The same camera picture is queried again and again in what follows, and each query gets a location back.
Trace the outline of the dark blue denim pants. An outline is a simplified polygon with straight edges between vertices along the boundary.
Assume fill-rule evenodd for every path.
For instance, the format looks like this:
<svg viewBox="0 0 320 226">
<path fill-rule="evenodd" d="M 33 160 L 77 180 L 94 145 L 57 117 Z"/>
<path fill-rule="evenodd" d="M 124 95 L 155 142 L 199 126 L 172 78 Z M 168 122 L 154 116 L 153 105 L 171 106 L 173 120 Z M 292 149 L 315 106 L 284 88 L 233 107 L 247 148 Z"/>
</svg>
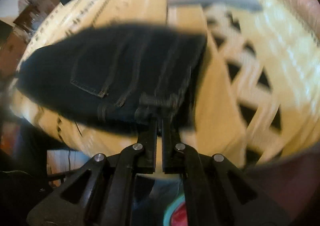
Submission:
<svg viewBox="0 0 320 226">
<path fill-rule="evenodd" d="M 88 28 L 35 50 L 17 88 L 64 117 L 131 133 L 154 119 L 191 125 L 207 37 L 165 26 L 125 23 Z"/>
</svg>

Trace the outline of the yellow patterned bed sheet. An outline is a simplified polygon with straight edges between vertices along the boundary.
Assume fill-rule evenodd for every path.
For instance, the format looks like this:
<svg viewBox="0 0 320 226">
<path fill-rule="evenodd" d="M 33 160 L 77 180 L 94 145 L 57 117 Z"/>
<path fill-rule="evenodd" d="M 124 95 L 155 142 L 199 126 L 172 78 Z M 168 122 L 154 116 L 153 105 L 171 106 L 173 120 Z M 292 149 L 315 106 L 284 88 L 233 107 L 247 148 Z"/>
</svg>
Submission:
<svg viewBox="0 0 320 226">
<path fill-rule="evenodd" d="M 261 11 L 224 3 L 171 6 L 167 0 L 71 0 L 58 5 L 32 37 L 17 67 L 37 49 L 88 28 L 137 23 L 207 37 L 195 87 L 192 123 L 175 128 L 199 153 L 221 153 L 234 165 L 246 151 L 258 163 L 319 142 L 319 38 L 284 0 L 258 0 Z M 37 104 L 14 82 L 12 112 L 87 156 L 119 153 L 131 133 L 73 121 Z"/>
</svg>

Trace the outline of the cardboard boxes stack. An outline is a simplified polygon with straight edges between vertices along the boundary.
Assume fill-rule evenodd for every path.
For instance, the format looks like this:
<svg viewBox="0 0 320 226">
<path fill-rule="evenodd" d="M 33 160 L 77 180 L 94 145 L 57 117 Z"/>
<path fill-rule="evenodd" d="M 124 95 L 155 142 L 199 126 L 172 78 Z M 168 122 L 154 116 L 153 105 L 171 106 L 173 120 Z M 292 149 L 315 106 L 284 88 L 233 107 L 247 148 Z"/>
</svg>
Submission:
<svg viewBox="0 0 320 226">
<path fill-rule="evenodd" d="M 1 0 L 1 77 L 14 73 L 31 37 L 59 0 Z"/>
</svg>

